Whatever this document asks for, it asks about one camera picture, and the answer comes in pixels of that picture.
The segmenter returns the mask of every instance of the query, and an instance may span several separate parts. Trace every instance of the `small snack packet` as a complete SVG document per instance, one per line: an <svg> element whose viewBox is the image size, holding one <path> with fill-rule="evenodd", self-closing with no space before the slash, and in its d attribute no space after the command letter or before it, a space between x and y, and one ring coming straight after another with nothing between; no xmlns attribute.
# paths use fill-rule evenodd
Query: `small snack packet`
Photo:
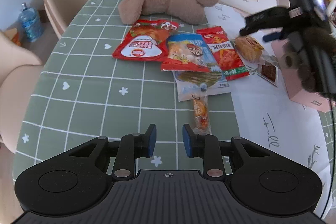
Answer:
<svg viewBox="0 0 336 224"><path fill-rule="evenodd" d="M258 63L264 50L263 46L260 45L255 38L250 36L237 37L236 49L243 58L251 63Z"/></svg>
<svg viewBox="0 0 336 224"><path fill-rule="evenodd" d="M199 34L169 37L169 54L161 64L164 71L221 72L215 58Z"/></svg>
<svg viewBox="0 0 336 224"><path fill-rule="evenodd" d="M257 74L266 81L278 86L278 67L265 61L264 64L258 65Z"/></svg>
<svg viewBox="0 0 336 224"><path fill-rule="evenodd" d="M201 92L193 94L194 103L194 117L195 134L211 134L209 109L208 109L208 96L203 95Z"/></svg>
<svg viewBox="0 0 336 224"><path fill-rule="evenodd" d="M178 101L193 98L193 94L201 90L207 96L230 92L223 72L174 71Z"/></svg>
<svg viewBox="0 0 336 224"><path fill-rule="evenodd" d="M133 61L163 61L168 56L167 38L179 24L167 20L138 20L112 56Z"/></svg>
<svg viewBox="0 0 336 224"><path fill-rule="evenodd" d="M200 29L196 32L204 38L227 80L250 75L222 27Z"/></svg>

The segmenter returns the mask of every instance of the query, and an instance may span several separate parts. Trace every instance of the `white sticker label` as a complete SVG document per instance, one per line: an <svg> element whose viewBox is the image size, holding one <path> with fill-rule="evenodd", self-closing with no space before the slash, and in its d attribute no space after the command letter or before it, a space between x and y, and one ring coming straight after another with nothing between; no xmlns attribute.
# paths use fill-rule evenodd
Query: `white sticker label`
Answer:
<svg viewBox="0 0 336 224"><path fill-rule="evenodd" d="M212 53L218 52L220 50L234 50L230 41L226 41L218 44L208 44Z"/></svg>
<svg viewBox="0 0 336 224"><path fill-rule="evenodd" d="M134 38L127 46L121 51L123 56L127 57L154 57L162 53L156 41L147 35L139 35Z"/></svg>

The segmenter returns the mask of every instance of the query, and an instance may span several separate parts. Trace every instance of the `bread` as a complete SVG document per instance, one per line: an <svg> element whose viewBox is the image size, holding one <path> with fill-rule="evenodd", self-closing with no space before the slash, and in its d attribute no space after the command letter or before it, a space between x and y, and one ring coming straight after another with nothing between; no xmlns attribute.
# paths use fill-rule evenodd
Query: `bread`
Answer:
<svg viewBox="0 0 336 224"><path fill-rule="evenodd" d="M259 62L264 48L256 39L246 36L236 38L236 49L247 61L255 63Z"/></svg>

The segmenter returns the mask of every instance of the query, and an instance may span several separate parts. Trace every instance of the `white heart print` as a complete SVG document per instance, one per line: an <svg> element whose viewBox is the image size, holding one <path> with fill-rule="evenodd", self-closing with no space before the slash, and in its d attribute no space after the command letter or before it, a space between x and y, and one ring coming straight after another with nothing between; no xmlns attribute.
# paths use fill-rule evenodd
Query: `white heart print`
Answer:
<svg viewBox="0 0 336 224"><path fill-rule="evenodd" d="M70 85L67 82L63 82L63 90L67 90L70 87Z"/></svg>

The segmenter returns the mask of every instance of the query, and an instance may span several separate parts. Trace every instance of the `chair seat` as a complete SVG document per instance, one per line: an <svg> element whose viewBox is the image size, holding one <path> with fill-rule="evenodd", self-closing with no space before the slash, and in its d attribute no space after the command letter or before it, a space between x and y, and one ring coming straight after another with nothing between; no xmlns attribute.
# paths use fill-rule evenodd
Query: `chair seat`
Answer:
<svg viewBox="0 0 336 224"><path fill-rule="evenodd" d="M30 96L43 66L14 69L0 86L0 135L7 148L15 153L21 124Z"/></svg>

